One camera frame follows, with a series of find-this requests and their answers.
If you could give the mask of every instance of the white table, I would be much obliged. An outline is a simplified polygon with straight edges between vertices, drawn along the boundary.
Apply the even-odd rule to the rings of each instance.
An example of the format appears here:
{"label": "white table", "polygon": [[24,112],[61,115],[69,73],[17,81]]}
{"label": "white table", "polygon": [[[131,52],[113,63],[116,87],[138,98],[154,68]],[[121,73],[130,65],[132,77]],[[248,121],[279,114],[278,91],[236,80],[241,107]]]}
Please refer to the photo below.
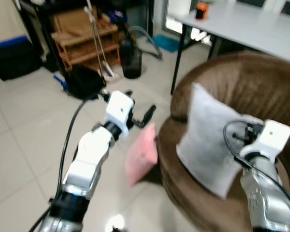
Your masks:
{"label": "white table", "polygon": [[[220,2],[209,6],[207,19],[195,19],[195,11],[187,16],[176,16],[183,23],[183,33],[177,54],[171,88],[174,91],[178,66],[184,47],[187,27],[198,28],[218,38],[265,52],[290,61],[290,16],[263,11],[244,3]],[[219,41],[213,44],[210,54],[215,55]]]}

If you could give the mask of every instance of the pink cushion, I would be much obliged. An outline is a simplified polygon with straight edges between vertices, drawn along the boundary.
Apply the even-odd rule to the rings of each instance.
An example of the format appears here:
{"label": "pink cushion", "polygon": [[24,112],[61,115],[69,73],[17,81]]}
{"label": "pink cushion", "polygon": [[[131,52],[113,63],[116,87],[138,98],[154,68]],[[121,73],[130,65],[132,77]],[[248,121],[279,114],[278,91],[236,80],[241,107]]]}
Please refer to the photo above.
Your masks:
{"label": "pink cushion", "polygon": [[156,137],[155,123],[151,123],[130,148],[126,158],[126,174],[131,187],[157,164]]}

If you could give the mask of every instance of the white pillow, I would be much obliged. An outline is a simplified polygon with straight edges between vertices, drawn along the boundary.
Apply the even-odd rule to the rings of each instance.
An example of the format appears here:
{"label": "white pillow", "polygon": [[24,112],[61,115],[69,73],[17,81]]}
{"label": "white pillow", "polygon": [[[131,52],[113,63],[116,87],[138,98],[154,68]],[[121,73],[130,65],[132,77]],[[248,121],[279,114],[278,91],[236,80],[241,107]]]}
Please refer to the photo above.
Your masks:
{"label": "white pillow", "polygon": [[[223,127],[245,118],[216,100],[200,84],[193,84],[190,102],[188,129],[176,147],[178,157],[199,183],[226,199],[241,166],[224,143]],[[232,139],[234,132],[244,134],[245,125],[231,124],[227,131],[231,145],[239,153],[243,143]]]}

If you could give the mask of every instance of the tiled floor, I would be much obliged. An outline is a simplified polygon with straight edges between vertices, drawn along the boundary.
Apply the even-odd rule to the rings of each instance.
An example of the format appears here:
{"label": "tiled floor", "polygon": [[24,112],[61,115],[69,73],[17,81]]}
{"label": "tiled floor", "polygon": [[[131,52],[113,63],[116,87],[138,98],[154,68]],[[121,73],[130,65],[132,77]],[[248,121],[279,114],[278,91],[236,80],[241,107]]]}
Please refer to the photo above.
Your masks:
{"label": "tiled floor", "polygon": [[[208,48],[197,45],[183,53],[179,77],[206,60]],[[134,91],[135,116],[153,103],[157,129],[169,115],[170,87],[176,54],[164,60],[144,55],[144,74],[122,78],[109,90]],[[41,68],[12,81],[0,80],[0,232],[25,232],[47,207],[56,189],[58,163],[68,124],[80,101],[61,91],[52,74]],[[72,131],[67,163],[80,137],[103,122],[106,104],[88,103]],[[139,129],[111,150],[84,221],[84,232],[104,232],[107,220],[122,214],[130,232],[197,232],[172,205],[164,189],[148,183],[129,188],[124,172],[127,149]]]}

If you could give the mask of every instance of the brown armchair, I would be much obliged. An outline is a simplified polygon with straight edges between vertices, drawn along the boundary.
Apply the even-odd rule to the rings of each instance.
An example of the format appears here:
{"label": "brown armchair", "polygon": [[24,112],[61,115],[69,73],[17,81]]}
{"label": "brown armchair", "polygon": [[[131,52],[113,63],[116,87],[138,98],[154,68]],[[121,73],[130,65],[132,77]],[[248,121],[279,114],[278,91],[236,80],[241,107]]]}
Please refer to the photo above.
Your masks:
{"label": "brown armchair", "polygon": [[[175,146],[187,127],[190,88],[203,85],[241,114],[290,125],[290,63],[259,54],[238,53],[207,61],[191,70],[175,89],[171,115],[159,132],[163,185],[181,211],[203,232],[252,232],[239,173],[223,201],[204,189],[179,161]],[[277,168],[290,191],[290,139]]]}

